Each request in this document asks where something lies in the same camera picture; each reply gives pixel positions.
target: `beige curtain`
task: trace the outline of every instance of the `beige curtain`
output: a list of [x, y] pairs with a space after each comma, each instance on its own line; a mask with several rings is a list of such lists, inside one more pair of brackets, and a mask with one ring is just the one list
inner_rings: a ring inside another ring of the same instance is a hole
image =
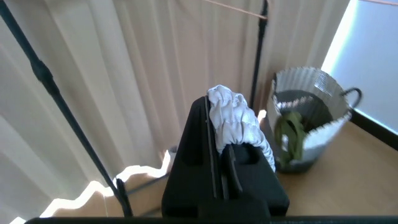
[[[191, 103], [222, 84], [249, 98], [256, 17], [200, 0], [6, 0], [111, 177], [160, 168]], [[262, 0], [219, 1], [259, 13]], [[348, 0], [270, 0], [256, 108], [269, 77], [318, 66]], [[104, 184], [0, 19], [0, 219]]]

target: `wooden floor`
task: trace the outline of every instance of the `wooden floor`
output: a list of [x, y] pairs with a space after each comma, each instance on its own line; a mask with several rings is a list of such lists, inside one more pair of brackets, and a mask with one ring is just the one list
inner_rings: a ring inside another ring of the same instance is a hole
[[[398, 151], [348, 123], [310, 171], [278, 174], [290, 198], [288, 215], [398, 215]], [[127, 189], [151, 180], [130, 177]], [[162, 179], [129, 196], [134, 214], [160, 217], [167, 183]], [[115, 197], [94, 194], [76, 210], [58, 210], [58, 217], [121, 217]]]

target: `black metal stand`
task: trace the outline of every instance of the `black metal stand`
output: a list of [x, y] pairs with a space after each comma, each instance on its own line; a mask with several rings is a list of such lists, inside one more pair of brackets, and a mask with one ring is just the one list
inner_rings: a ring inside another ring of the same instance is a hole
[[[268, 1], [264, 0], [262, 3], [262, 16], [268, 15]], [[256, 52], [256, 62], [254, 63], [254, 73], [253, 73], [253, 82], [251, 85], [251, 94], [250, 94], [250, 103], [249, 106], [253, 110], [254, 108], [254, 97], [256, 95], [256, 87], [257, 87], [257, 79], [259, 74], [260, 67], [260, 58], [261, 58], [261, 50], [262, 50], [262, 40], [264, 39], [264, 34], [266, 33], [266, 26], [268, 20], [259, 19], [259, 38], [257, 41], [257, 52]]]
[[43, 84], [45, 89], [51, 95], [51, 97], [56, 102], [57, 106], [59, 107], [60, 111], [68, 121], [69, 125], [71, 126], [72, 130], [75, 132], [76, 136], [80, 140], [83, 147], [86, 149], [86, 152], [93, 160], [95, 166], [104, 177], [106, 183], [111, 187], [113, 194], [119, 200], [119, 203], [122, 206], [123, 213], [125, 217], [132, 217], [132, 210], [130, 207], [130, 203], [128, 197], [126, 195], [126, 189], [124, 188], [124, 183], [122, 180], [118, 179], [116, 188], [108, 175], [104, 165], [102, 165], [100, 159], [96, 155], [93, 147], [91, 146], [90, 142], [87, 140], [83, 130], [81, 130], [79, 124], [77, 123], [75, 117], [73, 116], [72, 112], [70, 111], [67, 103], [63, 99], [60, 91], [53, 80], [53, 76], [50, 70], [45, 66], [45, 64], [38, 58], [35, 51], [33, 50], [32, 46], [30, 45], [29, 41], [26, 39], [23, 31], [19, 27], [17, 21], [14, 19], [14, 16], [11, 14], [10, 10], [8, 9], [6, 3], [3, 0], [0, 0], [0, 15], [3, 18], [4, 22], [7, 24], [8, 28], [18, 41], [18, 44], [25, 52], [27, 58], [30, 61], [30, 65], [32, 66], [33, 72], [36, 78]]

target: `white cloth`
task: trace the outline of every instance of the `white cloth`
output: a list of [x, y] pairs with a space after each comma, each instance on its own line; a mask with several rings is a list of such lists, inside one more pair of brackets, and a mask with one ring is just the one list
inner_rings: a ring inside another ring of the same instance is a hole
[[261, 147], [275, 172], [274, 155], [252, 109], [240, 93], [218, 85], [207, 91], [211, 102], [209, 116], [216, 130], [216, 148], [219, 153], [227, 144], [248, 143]]

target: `green cloth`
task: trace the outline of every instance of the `green cloth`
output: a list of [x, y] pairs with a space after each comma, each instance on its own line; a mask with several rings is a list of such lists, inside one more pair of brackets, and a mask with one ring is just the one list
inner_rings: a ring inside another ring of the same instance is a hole
[[305, 131], [303, 124], [301, 123], [302, 116], [298, 112], [290, 112], [281, 116], [277, 120], [275, 126], [275, 141], [282, 149], [283, 140], [282, 136], [288, 137], [287, 152], [282, 149], [280, 158], [280, 164], [282, 167], [289, 164], [293, 159], [301, 160], [303, 156], [303, 141], [305, 138]]

